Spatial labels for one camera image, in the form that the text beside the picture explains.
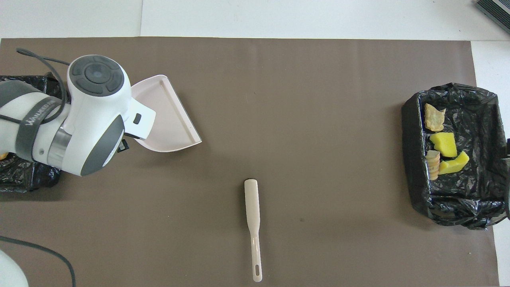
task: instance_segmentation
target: robotic arm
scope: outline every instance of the robotic arm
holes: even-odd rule
[[[112,59],[87,55],[67,70],[71,104],[22,81],[0,82],[0,154],[42,162],[84,176],[103,168],[124,134],[146,139],[156,112],[131,96],[124,69]],[[15,119],[7,121],[6,117]]]

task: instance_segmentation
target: crumpled beige piece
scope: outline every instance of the crumpled beige piece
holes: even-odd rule
[[[444,129],[446,109],[436,110],[432,105],[425,104],[425,127],[433,132],[440,132]]]

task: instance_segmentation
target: food piece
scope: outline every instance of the food piece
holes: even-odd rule
[[[462,151],[454,160],[441,161],[439,164],[439,174],[451,174],[461,171],[469,161],[469,156]]]
[[[441,153],[438,151],[427,151],[425,160],[427,161],[428,177],[430,180],[436,180],[439,174],[439,158]]]
[[[446,109],[436,110],[432,105],[425,104],[425,127],[433,132],[440,132],[444,129]]]
[[[440,151],[443,156],[457,156],[457,147],[455,146],[453,133],[435,133],[430,136],[430,141],[434,143],[434,149]]]

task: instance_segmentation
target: white floor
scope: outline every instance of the white floor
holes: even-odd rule
[[[0,4],[0,38],[239,37],[472,41],[478,86],[500,96],[510,137],[510,35],[474,0],[18,0]],[[494,227],[510,285],[510,221]]]

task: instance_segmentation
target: black button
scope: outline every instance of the black button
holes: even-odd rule
[[[91,82],[89,82],[89,81],[87,81],[85,79],[78,79],[76,81],[76,84],[80,88],[82,88],[82,89],[84,89],[86,91],[89,91],[91,93],[102,93],[103,92],[103,88],[101,86],[96,85],[94,83],[91,83]]]
[[[135,124],[135,125],[139,124],[140,119],[142,119],[142,115],[140,115],[139,113],[136,113],[135,119],[133,120],[133,124]]]
[[[106,89],[108,89],[108,91],[114,91],[124,84],[124,74],[121,70],[113,70],[111,72],[113,74],[112,79],[106,83]]]
[[[108,67],[114,70],[120,69],[119,64],[115,63],[114,61],[108,59],[105,56],[94,56],[94,61],[106,64]]]
[[[75,76],[81,75],[83,73],[83,68],[85,68],[85,66],[91,62],[92,62],[92,60],[90,58],[82,58],[82,59],[76,61],[72,65],[72,74]]]
[[[93,83],[103,84],[110,79],[110,68],[101,63],[93,63],[85,69],[85,76]]]

